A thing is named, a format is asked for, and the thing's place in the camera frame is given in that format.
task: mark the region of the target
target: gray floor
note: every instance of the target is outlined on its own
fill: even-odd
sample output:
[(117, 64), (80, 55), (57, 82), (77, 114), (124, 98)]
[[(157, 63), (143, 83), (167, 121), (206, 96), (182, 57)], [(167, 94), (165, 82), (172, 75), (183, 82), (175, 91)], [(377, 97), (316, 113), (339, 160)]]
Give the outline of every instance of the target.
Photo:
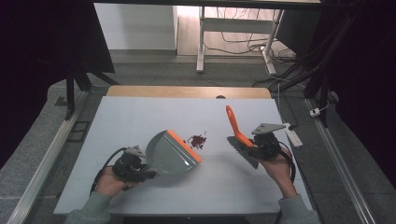
[[(176, 86), (224, 86), (251, 87), (252, 83), (268, 78), (262, 58), (222, 55), (205, 58), (205, 72), (196, 74), (196, 57), (163, 54), (136, 54), (112, 50), (116, 75), (108, 74), (123, 85), (176, 85)], [(279, 74), (290, 66), (276, 64)], [(97, 77), (90, 76), (95, 85), (88, 94), (87, 103), (78, 117), (78, 125), (92, 122), (97, 106), (108, 85)], [(259, 84), (256, 87), (268, 87)], [(311, 199), (322, 223), (361, 223), (343, 181), (332, 162), (315, 119), (309, 116), (302, 87), (296, 86), (279, 95), (280, 113), (290, 123), (298, 120), (295, 129), (304, 145), (294, 148), (294, 154)], [(20, 197), (33, 177), (36, 168), (49, 148), (65, 116), (65, 106), (59, 104), (65, 97), (65, 82), (49, 89), (49, 98), (32, 129), (0, 171), (0, 223), (7, 223)], [(396, 223), (396, 192), (373, 158), (340, 120), (334, 110), (335, 102), (329, 105), (329, 131), (339, 146), (350, 172), (358, 183), (364, 199), (369, 204), (377, 223)], [(64, 217), (52, 214), (63, 191), (64, 184), (74, 166), (82, 147), (84, 133), (70, 133), (61, 154), (40, 191), (25, 223), (62, 223)], [(275, 215), (247, 217), (252, 224), (273, 223)]]

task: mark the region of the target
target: white table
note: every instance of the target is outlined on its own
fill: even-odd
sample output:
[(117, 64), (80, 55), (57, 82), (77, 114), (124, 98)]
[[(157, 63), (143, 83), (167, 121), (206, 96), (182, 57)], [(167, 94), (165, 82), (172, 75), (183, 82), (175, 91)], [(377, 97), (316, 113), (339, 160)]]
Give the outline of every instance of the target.
[[(281, 193), (260, 167), (253, 169), (228, 143), (233, 135), (225, 106), (247, 137), (261, 122), (281, 123), (271, 99), (104, 97), (54, 213), (66, 215), (87, 202), (94, 177), (121, 147), (146, 149), (157, 133), (172, 129), (182, 139), (206, 137), (195, 149), (203, 161), (181, 176), (160, 176), (120, 193), (109, 212), (123, 216), (248, 215), (276, 213)], [(275, 132), (289, 145), (283, 130)], [(297, 191), (311, 209), (297, 170)]]

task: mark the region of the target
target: gray sleeve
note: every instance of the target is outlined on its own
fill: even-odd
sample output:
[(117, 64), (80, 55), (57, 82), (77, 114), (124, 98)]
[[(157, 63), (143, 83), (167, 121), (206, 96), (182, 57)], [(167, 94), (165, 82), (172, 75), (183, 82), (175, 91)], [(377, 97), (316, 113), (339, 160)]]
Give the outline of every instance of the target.
[(279, 200), (282, 224), (320, 224), (316, 211), (308, 210), (300, 194)]
[(101, 224), (107, 223), (110, 220), (110, 214), (107, 212), (107, 207), (111, 198), (93, 192), (90, 199), (85, 203), (84, 207), (78, 210), (73, 210), (68, 216), (65, 224)]

